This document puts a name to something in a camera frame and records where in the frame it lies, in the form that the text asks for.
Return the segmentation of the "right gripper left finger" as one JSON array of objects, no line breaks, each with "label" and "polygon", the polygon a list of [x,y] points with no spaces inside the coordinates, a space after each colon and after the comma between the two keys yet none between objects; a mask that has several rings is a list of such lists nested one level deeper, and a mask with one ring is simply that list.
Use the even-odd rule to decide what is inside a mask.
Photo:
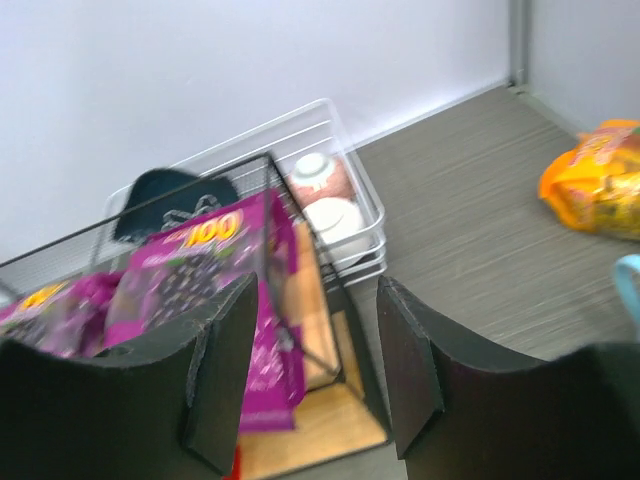
[{"label": "right gripper left finger", "polygon": [[5,479],[219,479],[234,463],[258,307],[245,274],[94,358],[1,344]]}]

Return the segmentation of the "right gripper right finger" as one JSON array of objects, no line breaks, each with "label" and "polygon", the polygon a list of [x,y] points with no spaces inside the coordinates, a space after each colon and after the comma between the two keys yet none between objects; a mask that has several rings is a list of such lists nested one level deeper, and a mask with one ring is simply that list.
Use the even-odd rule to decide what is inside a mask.
[{"label": "right gripper right finger", "polygon": [[398,458],[411,479],[635,479],[639,347],[551,361],[495,343],[390,277],[377,316]]}]

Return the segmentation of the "purple blackcurrant candy bag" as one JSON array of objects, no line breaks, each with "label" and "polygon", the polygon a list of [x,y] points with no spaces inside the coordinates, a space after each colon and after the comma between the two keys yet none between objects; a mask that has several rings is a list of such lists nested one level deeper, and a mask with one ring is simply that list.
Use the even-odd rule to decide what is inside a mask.
[{"label": "purple blackcurrant candy bag", "polygon": [[103,345],[121,272],[48,285],[1,311],[1,337],[59,357],[89,357]]}]

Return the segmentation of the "red fruit candy bag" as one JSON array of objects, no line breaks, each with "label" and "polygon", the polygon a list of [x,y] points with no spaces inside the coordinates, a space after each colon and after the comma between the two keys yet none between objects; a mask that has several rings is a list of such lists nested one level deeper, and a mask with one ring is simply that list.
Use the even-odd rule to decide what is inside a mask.
[{"label": "red fruit candy bag", "polygon": [[230,474],[226,477],[226,480],[240,480],[241,479],[241,449],[237,445],[234,451],[233,465]]}]

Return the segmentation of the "orange candy bag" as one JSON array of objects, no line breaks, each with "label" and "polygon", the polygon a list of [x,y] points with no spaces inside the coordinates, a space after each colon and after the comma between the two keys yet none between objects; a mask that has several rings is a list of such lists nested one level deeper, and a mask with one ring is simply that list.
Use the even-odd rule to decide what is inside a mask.
[{"label": "orange candy bag", "polygon": [[639,239],[639,122],[612,119],[580,136],[541,175],[538,198],[565,227]]}]

